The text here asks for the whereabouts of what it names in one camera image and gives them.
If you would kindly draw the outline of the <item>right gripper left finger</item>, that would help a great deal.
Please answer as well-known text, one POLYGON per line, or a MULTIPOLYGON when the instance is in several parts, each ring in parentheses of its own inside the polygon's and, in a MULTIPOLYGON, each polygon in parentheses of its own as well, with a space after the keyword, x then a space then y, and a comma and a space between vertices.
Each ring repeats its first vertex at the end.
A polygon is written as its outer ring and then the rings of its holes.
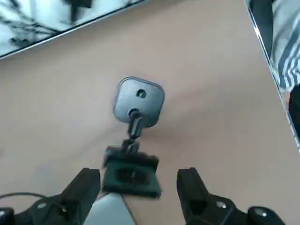
POLYGON ((15 213, 12 207, 1 207, 2 225, 82 225, 101 189, 99 169, 83 168, 58 195, 45 196, 33 192, 14 192, 0 196, 37 197, 28 209, 15 213))

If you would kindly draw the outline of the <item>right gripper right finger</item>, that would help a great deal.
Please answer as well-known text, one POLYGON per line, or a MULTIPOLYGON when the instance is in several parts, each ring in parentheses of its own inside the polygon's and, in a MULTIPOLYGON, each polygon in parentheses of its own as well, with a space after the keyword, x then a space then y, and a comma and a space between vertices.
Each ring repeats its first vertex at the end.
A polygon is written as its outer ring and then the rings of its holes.
POLYGON ((194 167, 177 172, 177 193, 187 225, 284 225, 273 210, 252 206, 239 210, 228 198, 211 194, 194 167))

